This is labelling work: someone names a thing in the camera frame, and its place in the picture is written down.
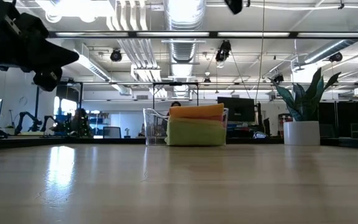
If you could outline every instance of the light fixture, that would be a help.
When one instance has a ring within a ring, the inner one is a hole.
[[[358,37],[358,32],[300,32],[298,37]]]
[[[218,37],[288,37],[289,32],[218,32]]]
[[[94,63],[92,63],[89,58],[85,57],[82,54],[79,54],[80,57],[78,59],[78,63],[87,68],[89,71],[91,71],[93,74],[97,75],[99,78],[103,79],[106,82],[110,82],[111,78],[101,71],[100,68],[98,68]]]
[[[163,44],[171,44],[171,43],[180,43],[180,44],[205,44],[205,40],[161,40],[161,43]]]
[[[56,32],[59,38],[103,38],[103,37],[128,37],[127,32]]]
[[[138,37],[208,37],[209,32],[138,32]]]

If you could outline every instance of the white plant pot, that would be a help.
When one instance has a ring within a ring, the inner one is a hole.
[[[291,146],[319,146],[318,121],[293,121],[284,123],[284,144]]]

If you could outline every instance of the chair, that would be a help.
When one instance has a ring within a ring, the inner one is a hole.
[[[105,139],[117,139],[121,138],[120,127],[103,127],[103,138]]]

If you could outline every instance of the desk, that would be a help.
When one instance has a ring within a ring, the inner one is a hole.
[[[0,150],[0,223],[358,223],[358,150],[64,144]]]

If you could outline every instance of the potted plant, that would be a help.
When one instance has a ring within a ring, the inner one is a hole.
[[[293,122],[284,123],[284,143],[298,146],[318,146],[320,145],[320,131],[317,120],[317,108],[324,91],[332,84],[337,82],[341,73],[333,75],[324,86],[324,78],[321,75],[321,68],[313,75],[309,88],[305,89],[295,83],[293,92],[281,87],[275,81],[278,93],[287,104],[287,108],[293,117]]]

